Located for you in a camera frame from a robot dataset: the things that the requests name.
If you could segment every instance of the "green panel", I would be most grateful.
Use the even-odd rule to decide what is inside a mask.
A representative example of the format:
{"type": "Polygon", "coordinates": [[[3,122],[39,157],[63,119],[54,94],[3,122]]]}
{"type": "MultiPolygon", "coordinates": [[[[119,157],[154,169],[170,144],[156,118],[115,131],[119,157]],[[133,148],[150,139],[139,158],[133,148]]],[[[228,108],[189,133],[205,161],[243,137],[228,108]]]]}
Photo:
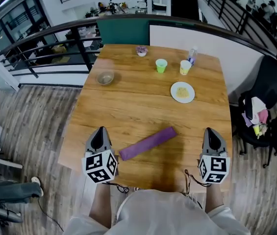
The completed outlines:
{"type": "Polygon", "coordinates": [[[149,19],[98,20],[103,44],[149,44],[149,19]]]}

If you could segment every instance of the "white plate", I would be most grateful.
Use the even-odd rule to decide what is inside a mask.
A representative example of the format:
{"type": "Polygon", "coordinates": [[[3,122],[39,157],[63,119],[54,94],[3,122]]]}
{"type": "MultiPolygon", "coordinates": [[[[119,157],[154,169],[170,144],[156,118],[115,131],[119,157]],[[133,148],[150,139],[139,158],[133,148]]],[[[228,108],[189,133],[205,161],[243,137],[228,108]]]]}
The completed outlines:
{"type": "Polygon", "coordinates": [[[186,103],[189,103],[189,102],[192,102],[194,97],[195,97],[195,91],[193,89],[192,86],[190,86],[188,83],[185,83],[185,82],[176,82],[174,83],[172,86],[171,86],[171,96],[177,101],[177,102],[180,102],[180,103],[183,103],[183,104],[186,104],[186,103]],[[186,97],[186,98],[180,98],[180,97],[177,97],[176,96],[176,92],[177,92],[177,89],[179,87],[184,87],[187,89],[188,93],[189,93],[189,97],[186,97]]]}

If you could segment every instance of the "wooden floor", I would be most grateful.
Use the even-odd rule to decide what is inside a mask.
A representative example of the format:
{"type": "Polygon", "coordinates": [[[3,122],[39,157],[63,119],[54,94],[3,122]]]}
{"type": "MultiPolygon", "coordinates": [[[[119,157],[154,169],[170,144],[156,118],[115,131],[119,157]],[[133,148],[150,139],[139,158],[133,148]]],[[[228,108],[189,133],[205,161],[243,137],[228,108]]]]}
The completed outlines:
{"type": "MultiPolygon", "coordinates": [[[[72,215],[88,214],[94,194],[84,176],[56,162],[79,93],[77,88],[43,86],[22,86],[18,93],[0,90],[0,147],[6,158],[24,165],[22,170],[0,167],[0,173],[19,182],[38,176],[45,192],[40,203],[63,228],[72,215]]],[[[253,235],[277,235],[277,157],[263,169],[267,149],[253,150],[247,144],[248,154],[240,156],[241,145],[234,137],[233,184],[224,196],[225,203],[253,235]]],[[[115,213],[123,196],[115,188],[111,195],[115,213]]],[[[204,194],[197,197],[204,204],[204,194]]],[[[24,217],[24,223],[8,227],[9,235],[61,234],[59,227],[42,214],[37,199],[9,207],[24,217]]]]}

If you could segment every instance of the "brown bowl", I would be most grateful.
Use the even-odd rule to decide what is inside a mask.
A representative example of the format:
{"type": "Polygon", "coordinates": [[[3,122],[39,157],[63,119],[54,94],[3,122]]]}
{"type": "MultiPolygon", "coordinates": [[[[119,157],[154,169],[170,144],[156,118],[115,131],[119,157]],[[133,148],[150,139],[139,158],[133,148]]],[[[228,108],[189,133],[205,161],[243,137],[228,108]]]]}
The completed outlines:
{"type": "Polygon", "coordinates": [[[101,85],[109,85],[114,79],[114,72],[104,71],[97,76],[97,82],[101,85]]]}

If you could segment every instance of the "white shirt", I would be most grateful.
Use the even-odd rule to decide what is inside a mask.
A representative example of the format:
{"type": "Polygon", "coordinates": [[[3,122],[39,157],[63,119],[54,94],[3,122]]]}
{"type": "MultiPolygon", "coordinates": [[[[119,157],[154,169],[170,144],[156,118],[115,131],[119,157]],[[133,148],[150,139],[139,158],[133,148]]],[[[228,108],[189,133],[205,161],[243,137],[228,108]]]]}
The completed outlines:
{"type": "Polygon", "coordinates": [[[250,235],[232,215],[219,206],[206,214],[181,193],[138,190],[120,206],[117,223],[107,229],[90,217],[74,217],[63,235],[250,235]]]}
{"type": "Polygon", "coordinates": [[[254,0],[248,0],[248,2],[247,2],[247,6],[249,6],[250,8],[253,8],[253,7],[254,7],[254,5],[255,5],[254,0]]]}
{"type": "Polygon", "coordinates": [[[275,9],[271,6],[271,5],[267,5],[265,8],[264,8],[264,12],[266,13],[264,15],[264,19],[266,19],[268,22],[270,22],[270,17],[271,15],[275,12],[275,9]]]}

